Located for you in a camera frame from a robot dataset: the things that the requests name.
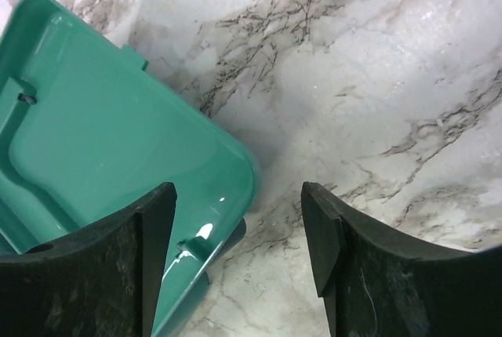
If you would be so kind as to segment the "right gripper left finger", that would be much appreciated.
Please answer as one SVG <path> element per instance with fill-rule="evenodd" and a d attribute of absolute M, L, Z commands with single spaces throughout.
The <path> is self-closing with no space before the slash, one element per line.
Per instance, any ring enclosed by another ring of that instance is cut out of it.
<path fill-rule="evenodd" d="M 176 207 L 172 183 L 21 255 L 1 257 L 3 336 L 149 336 Z"/>

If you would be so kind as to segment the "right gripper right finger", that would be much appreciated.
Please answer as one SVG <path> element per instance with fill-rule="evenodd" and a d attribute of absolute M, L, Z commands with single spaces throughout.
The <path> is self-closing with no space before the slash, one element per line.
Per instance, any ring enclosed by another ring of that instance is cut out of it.
<path fill-rule="evenodd" d="M 301 211 L 333 336 L 498 336 L 501 249 L 466 252 L 405 234 L 304 183 Z"/>

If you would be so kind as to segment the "green medicine box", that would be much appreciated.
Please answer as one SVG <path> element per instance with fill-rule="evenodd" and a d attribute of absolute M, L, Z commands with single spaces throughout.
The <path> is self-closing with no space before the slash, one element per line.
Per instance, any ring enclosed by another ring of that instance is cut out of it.
<path fill-rule="evenodd" d="M 1 251 L 23 253 L 176 188 L 153 335 L 177 336 L 208 267 L 246 232 L 258 171 L 234 137 L 56 0 L 20 0 L 1 36 Z"/>

